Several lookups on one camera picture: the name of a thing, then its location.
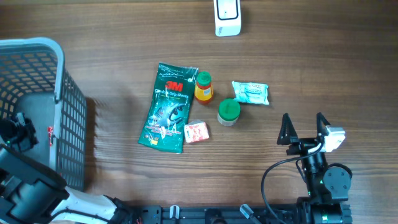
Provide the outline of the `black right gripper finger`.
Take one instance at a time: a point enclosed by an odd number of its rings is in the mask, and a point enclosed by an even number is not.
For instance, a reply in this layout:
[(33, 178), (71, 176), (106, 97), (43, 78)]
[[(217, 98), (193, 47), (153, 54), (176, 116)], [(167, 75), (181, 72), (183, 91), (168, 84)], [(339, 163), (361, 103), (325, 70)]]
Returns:
[(319, 136), (327, 136), (328, 131), (327, 131), (327, 126), (329, 126), (330, 123), (328, 120), (323, 116), (321, 112), (317, 113), (317, 133)]
[(290, 145), (299, 141), (295, 128), (288, 113), (283, 114), (277, 145)]

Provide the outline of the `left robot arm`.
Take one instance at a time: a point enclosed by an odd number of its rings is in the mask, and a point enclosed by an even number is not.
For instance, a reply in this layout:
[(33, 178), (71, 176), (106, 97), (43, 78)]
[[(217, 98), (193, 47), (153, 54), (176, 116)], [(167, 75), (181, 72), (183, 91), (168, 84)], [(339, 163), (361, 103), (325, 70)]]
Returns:
[(137, 222), (137, 212), (120, 199), (71, 189), (54, 170), (22, 154), (37, 143), (34, 125), (23, 113), (1, 119), (2, 221)]

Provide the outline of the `green lid glass jar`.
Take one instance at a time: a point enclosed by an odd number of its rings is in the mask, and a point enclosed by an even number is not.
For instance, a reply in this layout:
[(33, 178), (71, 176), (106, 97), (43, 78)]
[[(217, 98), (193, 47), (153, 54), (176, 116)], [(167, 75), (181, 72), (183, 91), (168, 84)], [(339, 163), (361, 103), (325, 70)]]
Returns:
[(240, 113), (240, 104), (234, 99), (227, 98), (220, 103), (217, 118), (223, 126), (232, 126), (237, 122)]

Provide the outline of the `red sauce bottle green cap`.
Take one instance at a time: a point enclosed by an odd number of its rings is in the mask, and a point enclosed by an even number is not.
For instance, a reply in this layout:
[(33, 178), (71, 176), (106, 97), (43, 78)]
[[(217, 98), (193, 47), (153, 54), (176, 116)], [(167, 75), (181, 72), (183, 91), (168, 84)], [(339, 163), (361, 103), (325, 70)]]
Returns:
[(210, 73), (203, 71), (198, 74), (194, 95), (202, 105), (208, 104), (213, 99), (214, 91)]

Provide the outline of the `light green tissue packet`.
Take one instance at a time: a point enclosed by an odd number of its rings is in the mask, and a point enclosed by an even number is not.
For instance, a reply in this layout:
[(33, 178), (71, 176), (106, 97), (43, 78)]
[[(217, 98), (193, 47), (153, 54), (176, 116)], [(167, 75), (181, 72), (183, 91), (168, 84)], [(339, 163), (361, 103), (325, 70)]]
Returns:
[(231, 82), (235, 93), (235, 98), (239, 103), (269, 105), (268, 85), (253, 82)]

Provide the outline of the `green 3M gloves packet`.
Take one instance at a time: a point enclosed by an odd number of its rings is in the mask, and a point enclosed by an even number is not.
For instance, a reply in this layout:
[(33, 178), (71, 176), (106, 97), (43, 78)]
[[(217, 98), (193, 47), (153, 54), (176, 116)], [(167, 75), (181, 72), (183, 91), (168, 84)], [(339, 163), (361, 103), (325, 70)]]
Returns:
[(197, 75), (196, 67), (159, 63), (139, 144), (159, 151), (182, 153), (184, 126), (190, 114)]

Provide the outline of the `red white small packet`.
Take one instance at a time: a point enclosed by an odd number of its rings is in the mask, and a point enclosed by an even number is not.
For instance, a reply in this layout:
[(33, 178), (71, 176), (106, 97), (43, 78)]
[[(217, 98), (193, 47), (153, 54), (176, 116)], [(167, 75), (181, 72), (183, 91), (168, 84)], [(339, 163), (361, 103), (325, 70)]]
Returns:
[(187, 143), (198, 142), (208, 139), (209, 132), (204, 121), (194, 120), (184, 126), (185, 141)]

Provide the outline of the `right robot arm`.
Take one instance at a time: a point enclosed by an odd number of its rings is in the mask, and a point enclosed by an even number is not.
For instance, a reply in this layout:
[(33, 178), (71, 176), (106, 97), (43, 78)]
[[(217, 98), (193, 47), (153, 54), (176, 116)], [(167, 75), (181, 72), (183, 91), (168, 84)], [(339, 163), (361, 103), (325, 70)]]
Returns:
[(329, 164), (326, 153), (337, 149), (345, 140), (345, 130), (332, 126), (321, 114), (317, 114), (317, 136), (299, 138), (290, 116), (282, 117), (278, 145), (287, 145), (288, 156), (299, 156), (300, 171), (306, 183), (308, 196), (297, 199), (295, 223), (347, 224), (352, 223), (348, 192), (353, 173), (340, 163)]

